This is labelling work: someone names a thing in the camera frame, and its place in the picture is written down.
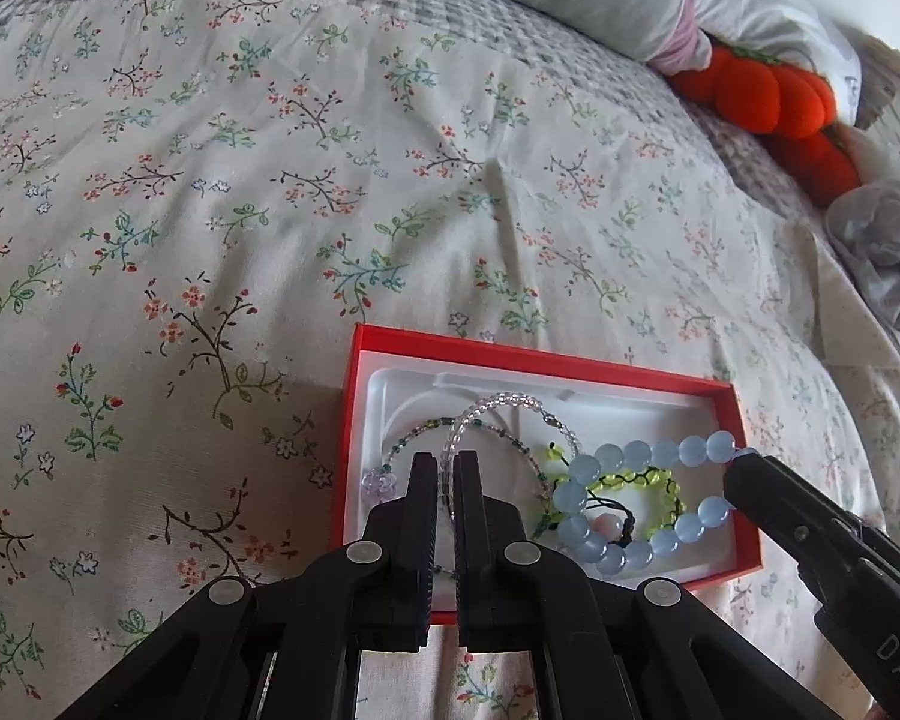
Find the orange pumpkin plush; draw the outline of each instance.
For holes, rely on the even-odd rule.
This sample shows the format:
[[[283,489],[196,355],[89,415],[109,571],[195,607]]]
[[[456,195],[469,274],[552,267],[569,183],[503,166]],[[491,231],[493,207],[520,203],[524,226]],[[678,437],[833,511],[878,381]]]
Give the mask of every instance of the orange pumpkin plush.
[[[821,76],[758,52],[714,46],[706,70],[683,71],[668,80],[692,103],[764,135],[773,159],[816,204],[826,207],[860,186],[850,158],[821,132],[837,119],[833,90]]]

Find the silver rivet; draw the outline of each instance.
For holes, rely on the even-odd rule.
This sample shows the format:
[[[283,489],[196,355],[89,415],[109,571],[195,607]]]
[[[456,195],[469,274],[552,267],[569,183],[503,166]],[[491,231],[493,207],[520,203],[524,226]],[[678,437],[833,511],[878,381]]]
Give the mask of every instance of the silver rivet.
[[[383,557],[384,550],[376,541],[354,541],[346,548],[346,557],[351,562],[367,565],[368,563],[377,562]]]
[[[533,565],[540,560],[540,548],[530,541],[514,541],[506,546],[504,557],[514,565]]]
[[[680,601],[680,585],[666,579],[648,581],[643,594],[656,607],[672,607]]]
[[[226,605],[237,603],[238,600],[244,597],[244,585],[239,579],[223,577],[223,579],[216,580],[210,586],[207,595],[210,596],[210,600],[215,604],[225,607]]]

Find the red box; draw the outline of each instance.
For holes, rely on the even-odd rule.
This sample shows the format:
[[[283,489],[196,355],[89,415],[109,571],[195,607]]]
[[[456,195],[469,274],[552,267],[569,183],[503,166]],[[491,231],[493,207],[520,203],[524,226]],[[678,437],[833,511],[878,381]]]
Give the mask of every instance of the red box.
[[[348,490],[346,480],[351,457],[352,419],[356,398],[356,386],[361,355],[380,352],[405,358],[420,358],[438,362],[456,362],[475,365],[490,370],[519,371],[521,373],[575,379],[605,385],[628,386],[644,391],[672,392],[693,395],[712,401],[717,423],[722,430],[730,431],[738,446],[746,446],[743,420],[733,386],[710,379],[698,379],[648,368],[618,365],[615,362],[588,360],[534,349],[502,346],[499,343],[468,341],[462,338],[430,335],[409,330],[359,324],[353,334],[350,361],[346,373],[344,392],[343,436],[338,460],[334,490],[330,547],[343,544],[344,515],[348,494],[359,495],[359,490]],[[741,512],[732,512],[736,565],[731,570],[712,574],[701,579],[687,581],[689,590],[703,589],[722,584],[763,567],[759,531]],[[456,624],[456,613],[436,611],[434,624]]]

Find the floral pattern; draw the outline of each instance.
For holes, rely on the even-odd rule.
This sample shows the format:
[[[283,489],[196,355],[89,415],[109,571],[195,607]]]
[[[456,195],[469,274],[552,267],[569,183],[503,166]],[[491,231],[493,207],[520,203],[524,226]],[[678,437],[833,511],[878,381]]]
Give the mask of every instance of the floral pattern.
[[[738,191],[650,71],[586,44],[602,81],[562,76],[594,61],[564,36],[525,64],[337,0],[7,28],[0,716],[62,712],[216,577],[324,550],[356,322],[730,380],[752,445],[900,534],[900,463],[868,461],[900,458],[899,371],[872,317],[828,314],[859,301],[813,225]],[[835,333],[859,362],[818,360]],[[703,600],[859,715],[794,565],[765,560]],[[528,720],[528,669],[433,673],[454,720]],[[380,685],[361,717],[387,716]]]

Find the floral fabric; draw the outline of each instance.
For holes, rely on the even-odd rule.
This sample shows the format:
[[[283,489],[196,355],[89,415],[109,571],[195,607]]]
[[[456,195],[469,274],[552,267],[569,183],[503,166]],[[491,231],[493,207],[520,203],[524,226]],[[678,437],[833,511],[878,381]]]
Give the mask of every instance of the floral fabric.
[[[752,445],[869,521],[893,499],[900,527],[900,469],[872,460],[900,451],[878,325],[812,230],[739,191],[629,67],[652,94],[591,95],[332,0],[10,25],[0,716],[54,716],[207,581],[322,552],[354,322],[732,380]],[[862,715],[773,544],[704,597]],[[442,630],[417,659],[368,655],[360,698],[364,720],[533,716],[525,659]]]

